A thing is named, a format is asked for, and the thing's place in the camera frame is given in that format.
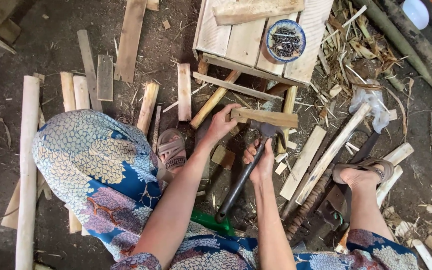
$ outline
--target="concrete floor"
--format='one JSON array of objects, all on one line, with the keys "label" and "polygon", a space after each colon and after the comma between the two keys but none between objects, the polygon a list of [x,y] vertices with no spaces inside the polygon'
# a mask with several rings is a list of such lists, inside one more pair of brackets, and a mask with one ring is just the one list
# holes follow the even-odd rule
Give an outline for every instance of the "concrete floor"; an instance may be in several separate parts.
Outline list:
[{"label": "concrete floor", "polygon": [[[428,1],[429,11],[432,17],[432,4]],[[23,76],[31,75],[33,72],[46,75],[45,85],[41,91],[41,102],[47,101],[42,106],[46,119],[63,112],[63,96],[61,94],[61,83],[59,72],[77,71],[84,72],[81,54],[78,46],[76,31],[88,30],[92,40],[94,55],[109,54],[116,57],[113,39],[119,40],[124,16],[123,0],[27,0],[17,10],[14,20],[22,28],[21,36],[15,42],[16,55],[8,54],[0,49],[0,117],[9,127],[13,141],[12,148],[8,149],[5,142],[4,126],[0,122],[0,216],[6,210],[14,187],[19,178],[19,136],[21,123],[21,99],[23,88]],[[130,122],[137,117],[141,107],[140,98],[143,96],[142,83],[147,80],[157,80],[160,84],[157,102],[164,108],[177,100],[177,77],[174,62],[191,63],[191,69],[196,70],[197,63],[193,57],[191,46],[196,28],[197,15],[200,2],[198,0],[172,0],[161,1],[159,11],[147,11],[141,33],[141,42],[138,63],[136,66],[135,81],[132,85],[115,81],[114,102],[103,102],[104,112],[116,119],[127,119]],[[45,20],[42,15],[46,14],[49,19]],[[168,20],[171,28],[164,30],[162,22]],[[423,33],[432,41],[432,21]],[[398,69],[400,78],[416,77],[417,74],[403,64]],[[211,67],[210,75],[224,78],[229,70]],[[241,76],[240,83],[243,85],[258,87],[261,83],[254,77]],[[201,97],[210,95],[216,88],[206,87],[200,91]],[[135,102],[131,107],[131,101],[137,91]],[[397,93],[405,107],[407,98]],[[312,90],[300,88],[298,98],[305,103],[313,103],[315,96]],[[396,212],[402,219],[415,222],[418,217],[418,234],[421,240],[427,237],[428,230],[432,227],[432,215],[427,214],[419,204],[432,203],[432,141],[430,136],[432,111],[432,90],[421,79],[415,78],[412,89],[412,97],[409,106],[409,127],[407,140],[415,153],[401,163],[404,173],[400,180],[394,185],[388,201],[388,205],[394,206]],[[243,98],[253,107],[259,105],[255,99]],[[392,98],[384,95],[386,106],[389,109],[398,109]],[[231,93],[221,101],[221,105],[231,103],[235,96]],[[337,100],[337,116],[344,116],[339,112],[347,112],[346,98]],[[204,101],[193,102],[193,115],[202,107]],[[277,112],[281,104],[272,105],[272,110]],[[296,151],[291,151],[289,160],[293,163],[296,153],[301,150],[304,142],[313,129],[314,118],[317,115],[315,109],[299,110],[298,132],[290,136],[290,140],[299,145]],[[174,111],[163,114],[160,130],[178,127],[187,136],[188,152],[194,147],[194,131],[187,123],[178,123]],[[401,113],[398,111],[399,119],[392,121],[388,126],[390,136],[383,133],[376,144],[373,152],[374,157],[386,155],[400,145],[403,141],[401,132]],[[334,121],[336,127],[341,121]],[[333,126],[326,128],[329,135],[337,132]],[[252,137],[250,132],[237,135],[232,138],[226,137],[222,144],[241,156],[244,142]],[[353,142],[360,146],[363,141]],[[231,180],[238,176],[242,164],[237,158],[231,171],[221,169],[217,164],[211,163],[211,181],[203,182],[201,189],[206,190],[207,196],[197,198],[197,207],[201,210],[214,214],[212,205],[212,194],[219,205],[228,191]],[[284,178],[274,175],[274,188],[276,192],[282,187]],[[277,197],[278,205],[285,202],[282,197]],[[231,221],[235,228],[245,231],[249,235],[256,234],[257,224],[251,224],[255,218],[253,213],[254,192],[250,184],[247,184],[244,194],[240,197]],[[311,230],[299,230],[297,239],[305,239],[308,246],[314,250],[330,250],[333,243],[337,241],[333,234],[327,231],[314,230],[321,219],[317,216],[309,218],[311,226],[307,223],[304,228]],[[44,252],[35,252],[34,260],[40,261],[58,270],[63,269],[108,269],[114,263],[112,256],[105,250],[98,239],[91,236],[68,233],[68,214],[63,207],[63,202],[56,197],[52,200],[41,198],[36,210],[36,228],[34,249]],[[16,231],[0,226],[0,270],[12,269],[14,267]]]}]

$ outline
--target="floral dress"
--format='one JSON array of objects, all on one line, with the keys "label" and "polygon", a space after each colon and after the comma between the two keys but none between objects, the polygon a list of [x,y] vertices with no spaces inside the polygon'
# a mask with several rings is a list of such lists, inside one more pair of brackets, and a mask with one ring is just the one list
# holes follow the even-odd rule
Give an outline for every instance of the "floral dress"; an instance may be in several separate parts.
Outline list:
[{"label": "floral dress", "polygon": [[[161,269],[151,254],[130,255],[163,190],[159,159],[139,129],[89,109],[65,112],[37,132],[33,157],[55,195],[113,255],[111,269]],[[294,254],[295,264],[298,270],[418,269],[409,249],[366,230],[350,231],[347,248],[347,255]],[[219,235],[192,221],[170,267],[257,268],[255,238]]]}]

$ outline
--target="foot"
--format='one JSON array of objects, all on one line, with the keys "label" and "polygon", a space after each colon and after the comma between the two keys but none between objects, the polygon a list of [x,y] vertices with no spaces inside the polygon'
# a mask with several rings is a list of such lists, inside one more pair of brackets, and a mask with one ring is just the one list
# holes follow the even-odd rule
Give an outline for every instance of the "foot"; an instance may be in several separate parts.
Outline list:
[{"label": "foot", "polygon": [[[177,140],[177,139],[179,139],[180,137],[178,136],[178,135],[174,135],[171,139],[169,139],[169,141],[168,142],[172,142],[172,141],[175,141],[175,140]],[[186,156],[186,150],[182,150],[181,152],[179,152],[178,154],[177,154],[177,156],[181,156],[181,157],[185,157]],[[167,156],[166,156],[166,154],[162,154],[161,156],[159,156],[159,158],[161,159],[161,161],[163,162],[163,164],[165,163],[165,161],[166,161],[166,159],[168,158]],[[183,166],[179,166],[179,167],[176,167],[176,168],[173,168],[173,169],[170,169],[169,171],[171,172],[171,173],[173,173],[173,174],[177,174],[181,169],[183,168]]]},{"label": "foot", "polygon": [[[384,171],[384,166],[376,164],[373,167]],[[352,169],[346,168],[341,171],[341,179],[351,188],[357,188],[360,186],[376,187],[381,181],[381,178],[377,173],[370,170]]]}]

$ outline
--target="hammer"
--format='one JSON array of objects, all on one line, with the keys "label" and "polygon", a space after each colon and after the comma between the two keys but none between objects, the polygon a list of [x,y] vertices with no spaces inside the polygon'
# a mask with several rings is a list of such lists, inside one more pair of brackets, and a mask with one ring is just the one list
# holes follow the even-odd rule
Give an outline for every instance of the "hammer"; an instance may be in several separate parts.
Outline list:
[{"label": "hammer", "polygon": [[249,175],[251,174],[256,164],[258,164],[259,160],[261,159],[261,156],[265,150],[266,141],[269,138],[273,137],[274,135],[278,135],[280,136],[281,144],[283,145],[283,148],[286,149],[286,140],[284,138],[284,133],[279,126],[275,126],[267,122],[259,122],[256,120],[250,120],[250,121],[251,122],[249,124],[249,127],[252,129],[257,129],[261,134],[260,143],[258,145],[258,148],[256,149],[256,155],[254,156],[254,161],[250,162],[248,165],[244,167],[237,181],[234,183],[234,186],[229,190],[229,193],[226,195],[223,204],[221,205],[218,212],[216,213],[214,219],[216,220],[217,223],[222,223],[224,218],[226,217],[226,214],[230,211],[231,207],[233,207],[234,202],[236,201],[239,194],[243,190],[246,180],[248,180]]}]

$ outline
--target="sandal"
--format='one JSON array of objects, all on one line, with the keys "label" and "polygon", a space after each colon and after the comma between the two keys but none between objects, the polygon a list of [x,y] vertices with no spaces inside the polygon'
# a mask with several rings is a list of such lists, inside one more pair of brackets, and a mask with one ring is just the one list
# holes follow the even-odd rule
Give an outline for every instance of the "sandal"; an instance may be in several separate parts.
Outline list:
[{"label": "sandal", "polygon": [[[179,139],[170,142],[174,136],[179,136]],[[161,133],[157,140],[158,155],[159,157],[166,155],[164,166],[168,171],[186,164],[187,159],[185,156],[177,156],[183,150],[186,150],[183,134],[175,128],[170,128]]]},{"label": "sandal", "polygon": [[[373,167],[375,164],[380,164],[384,167],[384,171],[381,171],[380,169]],[[386,182],[393,176],[393,173],[395,171],[395,167],[393,163],[380,159],[380,158],[370,158],[368,160],[364,160],[360,163],[356,164],[337,164],[333,169],[333,180],[338,184],[346,184],[343,179],[341,178],[341,171],[346,168],[352,168],[352,169],[364,169],[366,171],[372,171],[379,175],[380,181],[378,184],[381,184],[383,182]]]}]

